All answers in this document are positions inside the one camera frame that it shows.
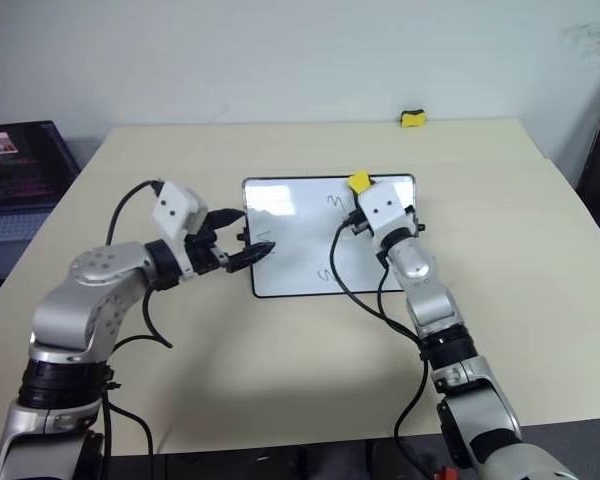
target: yellow eraser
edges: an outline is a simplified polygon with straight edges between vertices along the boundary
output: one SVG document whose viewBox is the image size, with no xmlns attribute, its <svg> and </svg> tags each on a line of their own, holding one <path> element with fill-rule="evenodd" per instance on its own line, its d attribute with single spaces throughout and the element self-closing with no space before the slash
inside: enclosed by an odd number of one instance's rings
<svg viewBox="0 0 600 480">
<path fill-rule="evenodd" d="M 400 126 L 421 127 L 427 121 L 427 112 L 424 110 L 406 110 L 400 115 Z"/>
<path fill-rule="evenodd" d="M 366 170 L 359 170 L 355 175 L 351 175 L 347 183 L 358 195 L 371 187 L 371 179 Z"/>
</svg>

